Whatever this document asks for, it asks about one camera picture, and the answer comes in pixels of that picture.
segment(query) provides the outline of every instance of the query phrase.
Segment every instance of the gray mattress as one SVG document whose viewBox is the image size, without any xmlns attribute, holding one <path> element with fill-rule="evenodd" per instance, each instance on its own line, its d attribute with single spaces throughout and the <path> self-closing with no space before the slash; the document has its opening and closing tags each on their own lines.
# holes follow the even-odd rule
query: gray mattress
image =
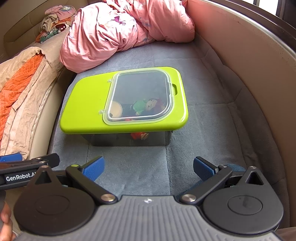
<svg viewBox="0 0 296 241">
<path fill-rule="evenodd" d="M 94 147 L 80 135 L 64 134 L 57 125 L 51 150 L 61 159 L 57 169 L 103 156 L 105 171 L 96 183 L 115 195 L 177 195 L 199 181 L 192 166 L 196 156 L 215 165 L 255 165 L 283 202 L 282 226 L 288 226 L 284 167 L 266 119 L 240 78 L 199 36 L 186 44 L 154 42 L 117 52 L 103 64 L 76 76 L 62 110 L 74 85 L 84 77 L 157 66 L 170 66 L 180 72 L 188 103 L 188 122 L 174 131 L 171 143 L 167 147 Z"/>
</svg>

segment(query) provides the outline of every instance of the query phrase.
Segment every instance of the clear plastic window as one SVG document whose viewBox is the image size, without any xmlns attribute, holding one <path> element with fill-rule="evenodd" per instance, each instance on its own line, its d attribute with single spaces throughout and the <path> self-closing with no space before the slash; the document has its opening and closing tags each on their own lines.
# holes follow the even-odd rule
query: clear plastic window
<svg viewBox="0 0 296 241">
<path fill-rule="evenodd" d="M 108 124 L 155 122 L 165 118 L 172 107 L 172 84 L 165 71 L 123 71 L 112 79 L 103 119 Z"/>
</svg>

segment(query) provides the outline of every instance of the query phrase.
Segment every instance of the metal screw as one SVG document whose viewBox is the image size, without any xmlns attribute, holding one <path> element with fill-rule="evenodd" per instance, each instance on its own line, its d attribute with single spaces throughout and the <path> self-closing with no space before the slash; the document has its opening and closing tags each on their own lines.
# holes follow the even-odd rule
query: metal screw
<svg viewBox="0 0 296 241">
<path fill-rule="evenodd" d="M 196 196 L 193 194 L 185 194 L 182 196 L 182 200 L 184 202 L 194 202 L 196 200 Z"/>
<path fill-rule="evenodd" d="M 112 202 L 115 200 L 115 196 L 111 193 L 103 194 L 101 199 L 105 202 Z"/>
</svg>

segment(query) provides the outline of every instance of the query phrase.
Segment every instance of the beige blanket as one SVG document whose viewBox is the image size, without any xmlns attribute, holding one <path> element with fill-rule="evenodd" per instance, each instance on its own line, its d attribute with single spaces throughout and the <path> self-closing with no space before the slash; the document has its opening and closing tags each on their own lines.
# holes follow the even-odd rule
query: beige blanket
<svg viewBox="0 0 296 241">
<path fill-rule="evenodd" d="M 24 159 L 30 153 L 32 137 L 48 97 L 63 65 L 59 50 L 68 31 L 63 31 L 43 44 L 32 43 L 14 58 L 0 64 L 0 89 L 28 59 L 40 51 L 45 55 L 27 88 L 13 104 L 0 146 L 0 156 L 20 152 Z"/>
</svg>

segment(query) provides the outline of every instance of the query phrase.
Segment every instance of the orange towel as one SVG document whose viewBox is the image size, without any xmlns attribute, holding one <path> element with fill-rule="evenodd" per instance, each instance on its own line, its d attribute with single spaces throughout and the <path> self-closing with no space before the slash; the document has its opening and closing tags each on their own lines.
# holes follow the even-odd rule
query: orange towel
<svg viewBox="0 0 296 241">
<path fill-rule="evenodd" d="M 23 90 L 30 83 L 43 59 L 43 54 L 36 54 L 8 80 L 0 91 L 0 145 L 7 118 L 13 103 L 18 99 Z"/>
</svg>

